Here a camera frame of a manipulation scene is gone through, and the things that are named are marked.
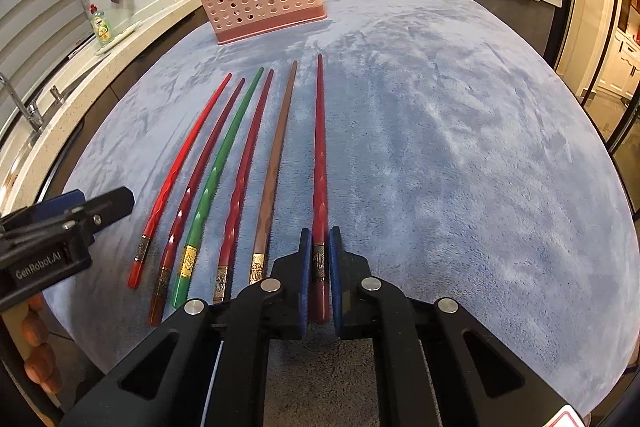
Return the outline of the person's left hand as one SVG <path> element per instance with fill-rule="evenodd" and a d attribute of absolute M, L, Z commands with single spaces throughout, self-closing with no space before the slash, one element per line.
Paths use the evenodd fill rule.
<path fill-rule="evenodd" d="M 32 350 L 24 362 L 24 369 L 28 378 L 45 393 L 56 395 L 62 388 L 62 377 L 48 343 L 48 326 L 40 317 L 40 312 L 44 309 L 42 295 L 29 298 L 27 306 L 26 317 L 21 321 L 21 333 Z"/>

